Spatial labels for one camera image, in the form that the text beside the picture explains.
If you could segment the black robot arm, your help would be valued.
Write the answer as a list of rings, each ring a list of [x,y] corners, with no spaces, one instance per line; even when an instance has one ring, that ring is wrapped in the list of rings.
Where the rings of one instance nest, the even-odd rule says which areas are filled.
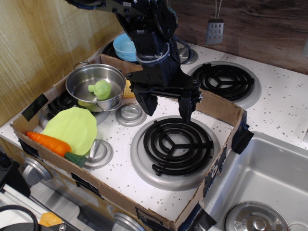
[[[126,75],[130,89],[144,112],[152,116],[157,98],[168,97],[179,103],[184,122],[202,99],[200,81],[185,74],[175,36],[176,13],[163,0],[69,0],[83,10],[111,12],[134,43],[141,71]]]

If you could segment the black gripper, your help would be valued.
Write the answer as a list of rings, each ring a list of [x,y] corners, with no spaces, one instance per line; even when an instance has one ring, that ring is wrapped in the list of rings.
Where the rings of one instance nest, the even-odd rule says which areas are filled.
[[[127,75],[131,90],[143,111],[152,116],[158,105],[158,97],[178,100],[183,121],[190,121],[196,103],[202,100],[200,81],[185,74],[176,52],[163,51],[158,54],[136,53],[141,71]]]

